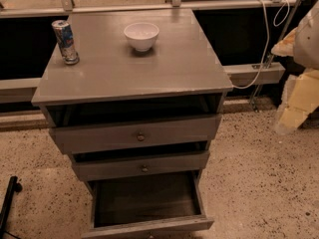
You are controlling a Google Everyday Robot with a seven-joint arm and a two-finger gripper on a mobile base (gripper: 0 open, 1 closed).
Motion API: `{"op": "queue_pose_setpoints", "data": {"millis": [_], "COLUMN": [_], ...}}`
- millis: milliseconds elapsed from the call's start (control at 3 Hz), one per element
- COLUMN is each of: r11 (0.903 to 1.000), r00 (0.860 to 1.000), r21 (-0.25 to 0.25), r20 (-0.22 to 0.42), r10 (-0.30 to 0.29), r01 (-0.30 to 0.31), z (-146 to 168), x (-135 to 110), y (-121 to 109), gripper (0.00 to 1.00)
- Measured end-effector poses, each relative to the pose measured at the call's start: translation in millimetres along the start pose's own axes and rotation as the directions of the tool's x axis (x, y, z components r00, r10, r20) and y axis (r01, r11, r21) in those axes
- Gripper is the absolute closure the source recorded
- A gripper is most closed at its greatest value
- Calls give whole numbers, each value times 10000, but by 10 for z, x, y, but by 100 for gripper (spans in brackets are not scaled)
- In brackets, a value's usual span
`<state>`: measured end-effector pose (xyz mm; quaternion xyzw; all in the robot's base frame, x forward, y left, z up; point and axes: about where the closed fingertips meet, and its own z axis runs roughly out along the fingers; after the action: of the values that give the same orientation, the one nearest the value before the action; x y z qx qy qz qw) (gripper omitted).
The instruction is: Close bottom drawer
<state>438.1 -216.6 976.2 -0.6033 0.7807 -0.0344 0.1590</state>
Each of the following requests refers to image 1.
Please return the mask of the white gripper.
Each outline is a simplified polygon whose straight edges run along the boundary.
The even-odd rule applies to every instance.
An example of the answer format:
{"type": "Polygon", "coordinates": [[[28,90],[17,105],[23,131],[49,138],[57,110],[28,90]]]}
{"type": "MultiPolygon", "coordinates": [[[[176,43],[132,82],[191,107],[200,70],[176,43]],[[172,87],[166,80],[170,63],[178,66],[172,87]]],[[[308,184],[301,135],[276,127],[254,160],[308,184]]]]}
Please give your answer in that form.
{"type": "MultiPolygon", "coordinates": [[[[296,29],[291,30],[274,45],[271,53],[280,57],[292,57],[296,29]]],[[[276,114],[274,130],[288,134],[299,128],[319,108],[319,71],[306,69],[300,76],[290,75],[285,83],[281,105],[276,114]]]]}

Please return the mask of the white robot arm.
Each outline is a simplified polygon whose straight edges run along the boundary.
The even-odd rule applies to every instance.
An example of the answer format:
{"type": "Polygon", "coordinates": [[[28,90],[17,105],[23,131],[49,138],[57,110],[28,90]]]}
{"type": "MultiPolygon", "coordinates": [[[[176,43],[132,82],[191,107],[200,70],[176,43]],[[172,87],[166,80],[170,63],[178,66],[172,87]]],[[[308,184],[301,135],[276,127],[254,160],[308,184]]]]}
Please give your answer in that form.
{"type": "Polygon", "coordinates": [[[319,108],[319,1],[271,53],[292,57],[305,68],[300,76],[288,77],[277,110],[274,129],[278,134],[287,134],[299,128],[319,108]]]}

